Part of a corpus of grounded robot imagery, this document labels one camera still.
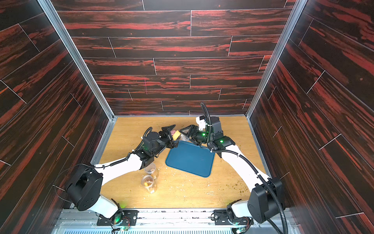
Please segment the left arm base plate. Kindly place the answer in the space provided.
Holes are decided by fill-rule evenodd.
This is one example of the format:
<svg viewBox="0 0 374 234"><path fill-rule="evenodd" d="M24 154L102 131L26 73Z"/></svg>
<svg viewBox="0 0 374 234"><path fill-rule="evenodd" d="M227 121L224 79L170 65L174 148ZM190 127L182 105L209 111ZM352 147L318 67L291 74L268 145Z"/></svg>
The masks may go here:
<svg viewBox="0 0 374 234"><path fill-rule="evenodd" d="M138 210L117 211L111 218L99 215L97 226L135 226L138 218Z"/></svg>

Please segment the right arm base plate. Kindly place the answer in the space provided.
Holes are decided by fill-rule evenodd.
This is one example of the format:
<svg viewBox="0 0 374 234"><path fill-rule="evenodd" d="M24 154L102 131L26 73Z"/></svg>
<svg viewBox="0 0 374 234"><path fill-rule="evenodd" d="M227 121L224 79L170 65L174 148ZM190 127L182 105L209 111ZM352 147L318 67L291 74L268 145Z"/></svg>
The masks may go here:
<svg viewBox="0 0 374 234"><path fill-rule="evenodd" d="M236 217L231 210L228 209L218 209L214 210L210 219L214 221L215 225L247 225L251 226L254 221L252 218Z"/></svg>

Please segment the clear jar with cookies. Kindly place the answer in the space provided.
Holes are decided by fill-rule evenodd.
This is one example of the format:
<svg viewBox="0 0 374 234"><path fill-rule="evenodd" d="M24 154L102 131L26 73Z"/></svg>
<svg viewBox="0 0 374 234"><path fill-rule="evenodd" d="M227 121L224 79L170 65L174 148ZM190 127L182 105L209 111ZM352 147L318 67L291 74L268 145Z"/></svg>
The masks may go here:
<svg viewBox="0 0 374 234"><path fill-rule="evenodd" d="M178 130L171 130L171 135L174 141L181 140L181 141L190 141L187 136Z"/></svg>

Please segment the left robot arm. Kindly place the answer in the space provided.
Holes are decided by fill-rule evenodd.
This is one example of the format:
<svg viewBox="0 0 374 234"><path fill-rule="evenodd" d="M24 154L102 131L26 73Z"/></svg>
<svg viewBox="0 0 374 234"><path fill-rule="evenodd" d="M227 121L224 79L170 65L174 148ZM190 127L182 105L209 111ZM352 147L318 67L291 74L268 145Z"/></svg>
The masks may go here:
<svg viewBox="0 0 374 234"><path fill-rule="evenodd" d="M117 177L146 168L166 148L177 147L181 133L173 133L174 127L163 127L160 132L154 132L149 127L140 144L122 159L104 164L76 165L77 170L64 187L69 201L79 211L90 210L107 218L113 226L121 225L126 220L123 209L101 194L102 186Z"/></svg>

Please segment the near clear jar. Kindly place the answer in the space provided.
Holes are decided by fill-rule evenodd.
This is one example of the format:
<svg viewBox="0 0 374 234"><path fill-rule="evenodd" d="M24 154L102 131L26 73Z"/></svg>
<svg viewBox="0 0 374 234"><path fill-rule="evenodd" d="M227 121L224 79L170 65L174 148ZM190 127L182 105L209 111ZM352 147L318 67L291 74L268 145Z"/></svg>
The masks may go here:
<svg viewBox="0 0 374 234"><path fill-rule="evenodd" d="M142 177L141 185L150 193L153 194L157 190L156 180L151 175L145 175Z"/></svg>

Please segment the teal plastic tray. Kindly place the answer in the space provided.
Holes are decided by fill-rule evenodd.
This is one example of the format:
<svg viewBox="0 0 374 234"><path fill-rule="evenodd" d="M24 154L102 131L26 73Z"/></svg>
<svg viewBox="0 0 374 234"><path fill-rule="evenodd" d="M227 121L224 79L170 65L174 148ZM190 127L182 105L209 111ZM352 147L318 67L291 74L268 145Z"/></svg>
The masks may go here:
<svg viewBox="0 0 374 234"><path fill-rule="evenodd" d="M187 141L180 141L170 150L166 165L201 177L209 177L215 153Z"/></svg>

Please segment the yellow square cookie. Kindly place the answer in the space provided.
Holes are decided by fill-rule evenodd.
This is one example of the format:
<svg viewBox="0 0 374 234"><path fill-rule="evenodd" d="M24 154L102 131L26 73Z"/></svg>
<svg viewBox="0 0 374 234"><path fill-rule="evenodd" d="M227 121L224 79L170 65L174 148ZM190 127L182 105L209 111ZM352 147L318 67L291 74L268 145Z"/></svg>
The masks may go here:
<svg viewBox="0 0 374 234"><path fill-rule="evenodd" d="M173 140L177 140L180 137L181 133L177 130L172 134Z"/></svg>

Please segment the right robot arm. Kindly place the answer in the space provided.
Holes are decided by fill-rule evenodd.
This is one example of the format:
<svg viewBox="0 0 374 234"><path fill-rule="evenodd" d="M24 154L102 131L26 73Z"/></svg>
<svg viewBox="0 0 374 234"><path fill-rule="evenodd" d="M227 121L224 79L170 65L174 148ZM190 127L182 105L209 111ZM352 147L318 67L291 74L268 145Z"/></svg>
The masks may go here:
<svg viewBox="0 0 374 234"><path fill-rule="evenodd" d="M284 187L280 179L272 178L258 169L247 159L239 146L224 135L218 117L212 117L202 102L203 116L196 119L196 125L181 129L189 140L210 152L217 154L227 162L241 177L251 191L248 200L237 200L227 206L229 222L237 225L240 221L255 220L268 222L279 234L288 233L284 213Z"/></svg>

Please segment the middle clear jar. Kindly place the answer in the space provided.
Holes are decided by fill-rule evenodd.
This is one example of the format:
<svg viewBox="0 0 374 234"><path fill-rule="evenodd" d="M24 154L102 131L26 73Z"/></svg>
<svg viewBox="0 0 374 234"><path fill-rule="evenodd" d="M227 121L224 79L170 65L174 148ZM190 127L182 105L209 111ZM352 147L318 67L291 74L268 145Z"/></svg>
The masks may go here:
<svg viewBox="0 0 374 234"><path fill-rule="evenodd" d="M144 168L144 171L152 176L153 179L157 179L159 176L159 171L155 163L149 164L147 167Z"/></svg>

